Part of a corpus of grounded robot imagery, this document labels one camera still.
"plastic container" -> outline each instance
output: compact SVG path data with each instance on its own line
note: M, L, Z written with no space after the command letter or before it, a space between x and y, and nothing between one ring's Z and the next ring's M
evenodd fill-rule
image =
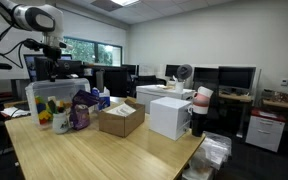
M228 157L232 155L232 141L230 138L204 131L205 139L200 148L205 150L210 166L219 170Z
M70 104L79 90L90 92L90 84L87 79L59 79L55 82L47 80L30 83L25 91L32 121L40 128L50 127L53 119L50 109L54 108L49 104L50 100Z

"cup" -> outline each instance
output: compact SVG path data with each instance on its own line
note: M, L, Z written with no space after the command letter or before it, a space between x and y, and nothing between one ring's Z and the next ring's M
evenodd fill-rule
M207 114L210 103L210 97L213 91L205 87L199 87L198 92L194 93L193 111L197 114Z
M207 89L207 88L205 88L205 87L203 87L203 86L200 86L200 87L197 89L197 92L198 92L198 94L204 95L204 96L206 96L206 97L208 97L208 98L210 98L210 97L212 96L212 94L213 94L213 91L212 91L212 90Z
M176 82L175 83L175 92L182 93L184 89L184 82Z
M52 128L56 134L63 134L68 131L69 124L65 113L53 114Z
M198 107L194 106L194 105L190 105L187 108L187 111L190 115L193 115L193 112L197 112L198 111Z

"ceiling vent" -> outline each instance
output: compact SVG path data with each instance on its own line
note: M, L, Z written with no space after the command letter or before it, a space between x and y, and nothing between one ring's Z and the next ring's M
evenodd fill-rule
M111 0L96 0L92 2L91 4L108 12L111 12L111 11L114 11L116 9L123 7Z

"filing cabinet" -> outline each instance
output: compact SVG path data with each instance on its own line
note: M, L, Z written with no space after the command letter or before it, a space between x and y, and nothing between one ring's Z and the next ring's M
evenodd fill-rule
M246 143L277 152L285 122L283 116L253 109Z

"cardboard box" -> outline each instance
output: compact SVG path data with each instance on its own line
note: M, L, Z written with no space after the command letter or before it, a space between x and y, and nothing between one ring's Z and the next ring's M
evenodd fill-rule
M126 137L145 119L145 106L137 104L131 100L126 100L125 104L131 106L136 111L128 116L119 116L107 113L107 111L123 104L111 105L99 113L99 130L116 136Z

